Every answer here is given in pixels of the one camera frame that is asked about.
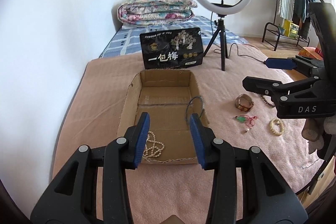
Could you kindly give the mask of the grey gloved right hand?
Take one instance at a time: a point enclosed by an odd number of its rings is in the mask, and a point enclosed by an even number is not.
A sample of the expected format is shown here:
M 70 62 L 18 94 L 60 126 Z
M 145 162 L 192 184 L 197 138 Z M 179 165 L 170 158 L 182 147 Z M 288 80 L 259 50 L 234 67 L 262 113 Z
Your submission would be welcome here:
M 311 155 L 316 150 L 320 150 L 326 144 L 323 132 L 327 136 L 335 135 L 335 115 L 327 118 L 306 119 L 301 135 L 308 141 L 308 154 Z

